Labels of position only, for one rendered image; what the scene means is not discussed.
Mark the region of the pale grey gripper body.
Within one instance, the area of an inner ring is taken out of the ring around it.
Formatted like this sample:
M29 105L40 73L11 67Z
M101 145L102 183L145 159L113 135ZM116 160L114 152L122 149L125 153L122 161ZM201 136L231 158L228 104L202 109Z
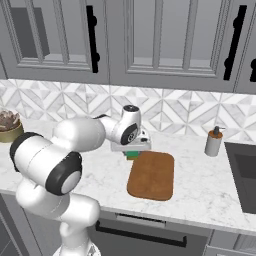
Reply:
M148 138L140 138L127 145L119 145L114 142L111 143L111 150L113 152L148 151L150 149L151 141Z

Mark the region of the brown wooden cutting board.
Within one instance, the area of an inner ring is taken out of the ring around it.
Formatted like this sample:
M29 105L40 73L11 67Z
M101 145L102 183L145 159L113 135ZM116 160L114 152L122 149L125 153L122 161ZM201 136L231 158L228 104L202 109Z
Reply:
M127 192L134 197L167 201L173 195L174 157L168 153L143 151L133 161Z

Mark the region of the grey soap dispenser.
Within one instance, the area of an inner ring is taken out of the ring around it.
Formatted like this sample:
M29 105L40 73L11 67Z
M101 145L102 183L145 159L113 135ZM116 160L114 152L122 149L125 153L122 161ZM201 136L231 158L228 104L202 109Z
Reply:
M209 157L216 157L219 153L223 138L224 127L215 126L208 132L204 153Z

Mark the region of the grey dishwasher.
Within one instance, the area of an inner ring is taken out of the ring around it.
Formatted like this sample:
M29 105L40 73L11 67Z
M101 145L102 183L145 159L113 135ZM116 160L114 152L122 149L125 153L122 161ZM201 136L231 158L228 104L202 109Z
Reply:
M108 211L102 211L98 221L103 227L172 240L181 241L187 236L187 246L183 248L98 232L95 223L88 233L101 256L202 256L211 233L207 228Z

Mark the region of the dark grey sink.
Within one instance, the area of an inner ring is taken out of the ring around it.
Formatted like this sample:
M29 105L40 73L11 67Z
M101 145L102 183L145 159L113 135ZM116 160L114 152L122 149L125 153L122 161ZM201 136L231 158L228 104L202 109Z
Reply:
M256 145L231 142L224 145L242 211L256 214Z

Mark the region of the grey glass-front cupboard door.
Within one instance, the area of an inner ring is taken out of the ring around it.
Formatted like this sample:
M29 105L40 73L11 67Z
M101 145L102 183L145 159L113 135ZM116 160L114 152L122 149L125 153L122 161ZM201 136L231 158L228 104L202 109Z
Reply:
M92 72L86 6L92 5L99 71ZM0 78L109 82L104 0L0 0Z
M231 92L234 0L106 0L110 83Z
M248 13L245 20L248 21L248 27L246 28L245 43L234 92L256 95L256 82L250 82L251 62L256 58L256 0L249 0Z

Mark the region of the brown lumpy food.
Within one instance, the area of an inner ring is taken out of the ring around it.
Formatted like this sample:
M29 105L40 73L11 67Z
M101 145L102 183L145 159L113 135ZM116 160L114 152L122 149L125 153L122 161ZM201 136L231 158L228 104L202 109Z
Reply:
M12 111L0 112L0 131L9 131L15 129L20 124L20 116L18 113L14 114Z

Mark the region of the grey base cabinet door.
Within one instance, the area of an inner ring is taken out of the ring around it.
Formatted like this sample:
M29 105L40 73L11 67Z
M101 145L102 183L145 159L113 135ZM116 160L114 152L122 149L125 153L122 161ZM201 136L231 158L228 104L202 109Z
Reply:
M10 214L24 256L52 256L60 247L59 223L21 208L13 192L0 190L0 209Z

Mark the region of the grey drawer front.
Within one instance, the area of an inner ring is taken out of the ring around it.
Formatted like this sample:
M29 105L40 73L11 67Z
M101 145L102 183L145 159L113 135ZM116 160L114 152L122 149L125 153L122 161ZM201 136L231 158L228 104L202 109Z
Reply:
M256 236L214 230L203 256L256 256Z

